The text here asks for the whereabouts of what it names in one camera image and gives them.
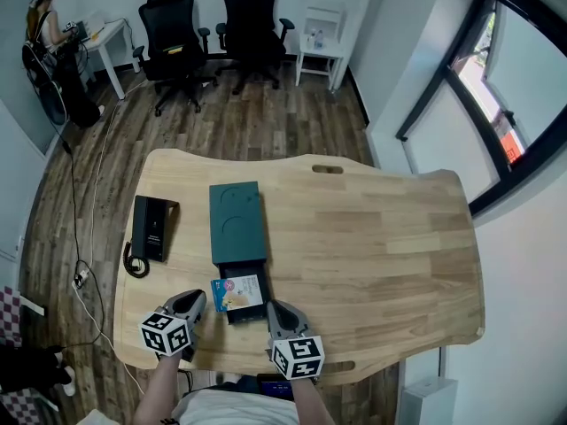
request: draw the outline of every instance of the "white desk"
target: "white desk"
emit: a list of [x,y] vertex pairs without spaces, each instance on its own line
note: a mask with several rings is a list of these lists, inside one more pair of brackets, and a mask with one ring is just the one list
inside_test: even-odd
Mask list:
[[[301,73],[311,73],[311,74],[319,74],[319,75],[327,75],[329,76],[329,89],[332,88],[332,84],[335,80],[335,76],[337,75],[338,67],[340,66],[340,62],[343,59],[343,50],[341,49],[340,45],[337,41],[329,38],[325,38],[323,48],[322,49],[309,49],[307,47],[307,38],[308,35],[301,35],[299,38],[299,50],[300,54],[298,55],[297,60],[297,74],[296,74],[296,81],[295,85],[299,85],[299,79],[301,78]],[[303,67],[303,60],[307,57],[321,57],[321,58],[328,58],[327,60],[327,68],[326,71],[319,71],[316,69],[306,69]],[[330,61],[334,59],[335,63],[330,69]]]
[[[108,76],[110,77],[110,81],[113,83],[114,90],[118,95],[119,99],[124,99],[124,90],[120,85],[120,81],[118,77],[116,77],[116,73],[114,72],[113,62],[108,55],[108,50],[106,49],[106,44],[116,35],[122,31],[122,35],[124,36],[124,43],[126,44],[126,52],[131,58],[132,66],[134,67],[134,71],[137,73],[140,72],[140,65],[138,65],[138,60],[132,57],[132,49],[130,43],[130,32],[128,30],[128,26],[123,19],[116,20],[115,22],[111,22],[110,24],[106,24],[105,28],[98,34],[98,38],[93,40],[88,40],[85,42],[85,48],[88,52],[94,52],[98,50],[100,53],[100,57],[103,59],[103,63],[105,64],[106,71],[108,72]],[[92,81],[96,81],[95,74],[93,73],[91,67],[87,65],[87,73]]]

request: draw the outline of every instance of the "green box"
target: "green box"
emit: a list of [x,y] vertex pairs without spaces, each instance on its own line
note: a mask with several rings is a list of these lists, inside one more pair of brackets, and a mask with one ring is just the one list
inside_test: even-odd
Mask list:
[[264,222],[257,182],[210,186],[213,263],[265,262]]

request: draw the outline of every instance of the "black office chair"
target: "black office chair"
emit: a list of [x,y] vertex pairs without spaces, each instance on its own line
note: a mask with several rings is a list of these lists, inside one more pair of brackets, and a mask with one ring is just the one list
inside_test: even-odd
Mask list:
[[284,40],[288,30],[295,26],[288,19],[280,19],[283,24],[282,36],[274,33],[275,0],[224,0],[228,19],[226,24],[216,26],[221,39],[221,49],[227,51],[237,63],[224,66],[216,71],[237,69],[241,71],[237,87],[232,90],[238,95],[251,73],[260,73],[272,81],[274,89],[279,88],[279,80],[268,70],[268,66],[279,67],[284,59]]
[[156,81],[156,92],[170,86],[166,94],[155,107],[155,115],[161,115],[161,106],[182,89],[195,105],[195,112],[201,112],[194,95],[198,83],[212,82],[218,85],[214,77],[196,77],[195,70],[203,66],[208,55],[208,28],[200,28],[198,33],[203,38],[203,49],[193,30],[194,0],[148,0],[140,6],[138,12],[148,34],[148,54],[150,61],[144,61],[144,46],[134,50],[134,57],[140,60],[146,77]]

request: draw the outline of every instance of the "black tray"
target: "black tray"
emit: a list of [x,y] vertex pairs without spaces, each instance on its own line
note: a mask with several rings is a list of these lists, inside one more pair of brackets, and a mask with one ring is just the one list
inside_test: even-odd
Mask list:
[[263,262],[223,263],[219,265],[219,273],[221,274],[222,279],[243,277],[245,275],[257,275],[260,293],[262,295],[262,300],[264,301],[261,305],[253,305],[252,307],[227,311],[229,324],[266,318],[266,303],[271,299],[271,295],[268,287],[266,268]]

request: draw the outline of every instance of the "baseboard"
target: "baseboard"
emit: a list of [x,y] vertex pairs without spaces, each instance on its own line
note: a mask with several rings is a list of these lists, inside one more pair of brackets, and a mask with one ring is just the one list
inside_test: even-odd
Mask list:
[[[285,56],[283,57],[283,61],[296,61],[297,60],[297,55],[295,54],[285,54]],[[233,57],[229,57],[229,55],[227,55],[226,53],[210,53],[207,55],[206,57],[207,60],[234,60],[235,58]],[[126,65],[120,65],[120,66],[115,66],[114,67],[114,71],[116,71],[117,73],[122,72],[122,71],[129,71],[130,69],[134,69],[134,67],[132,66],[131,63],[127,63]],[[100,71],[95,71],[95,78],[97,80],[101,80],[108,77],[108,74],[106,72],[105,69],[101,69]]]
[[362,117],[364,118],[364,124],[366,125],[366,127],[368,127],[369,124],[370,124],[370,118],[369,118],[369,115],[366,112],[366,107],[364,106],[364,103],[362,102],[361,92],[358,90],[358,85],[356,83],[356,80],[354,79],[353,72],[351,71],[350,66],[346,67],[346,75],[348,76],[351,83],[353,84],[354,94],[356,95],[356,100],[358,101],[358,105],[361,108]]

